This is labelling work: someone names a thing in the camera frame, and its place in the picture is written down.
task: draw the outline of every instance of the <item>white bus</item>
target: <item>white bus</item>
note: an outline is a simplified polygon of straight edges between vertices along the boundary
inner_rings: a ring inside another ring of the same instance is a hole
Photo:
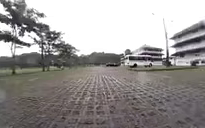
[[[152,67],[152,58],[150,55],[126,55],[124,63],[129,67],[145,66]]]

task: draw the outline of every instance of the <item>grass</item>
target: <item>grass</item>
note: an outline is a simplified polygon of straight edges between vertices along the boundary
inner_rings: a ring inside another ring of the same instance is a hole
[[[42,72],[41,68],[27,68],[17,70],[17,75],[11,75],[11,70],[0,69],[0,91],[8,95],[19,94],[25,86],[34,86],[44,81],[63,76],[64,71],[52,68],[49,72]]]
[[[50,68],[51,71],[58,70],[55,67]],[[16,69],[16,75],[20,74],[30,74],[30,73],[36,73],[36,72],[41,72],[41,68],[24,68],[24,69]],[[10,69],[0,69],[0,77],[3,76],[10,76],[11,75],[11,70]]]
[[[141,72],[152,72],[152,71],[174,71],[174,70],[186,70],[186,69],[198,69],[199,67],[191,67],[191,66],[153,66],[150,68],[139,67],[139,68],[129,68],[131,71],[141,71]]]

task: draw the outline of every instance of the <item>multi-story building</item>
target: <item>multi-story building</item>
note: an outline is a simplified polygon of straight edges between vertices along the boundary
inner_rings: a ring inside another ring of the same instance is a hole
[[[162,51],[162,48],[152,47],[145,44],[133,51],[132,54],[150,55],[152,57],[153,65],[162,65]]]
[[[176,33],[171,39],[176,49],[176,65],[205,65],[205,20]]]

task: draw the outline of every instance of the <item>parked car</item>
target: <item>parked car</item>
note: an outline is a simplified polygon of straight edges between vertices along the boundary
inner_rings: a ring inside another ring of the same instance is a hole
[[[106,63],[106,66],[107,67],[117,67],[119,66],[119,64],[118,63]]]

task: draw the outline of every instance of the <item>lamp post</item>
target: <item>lamp post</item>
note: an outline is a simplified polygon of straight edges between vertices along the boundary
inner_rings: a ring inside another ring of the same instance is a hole
[[[163,28],[164,28],[164,34],[165,34],[165,40],[166,40],[166,67],[169,67],[170,66],[170,63],[169,63],[169,45],[168,45],[167,28],[166,28],[164,18],[163,18]]]

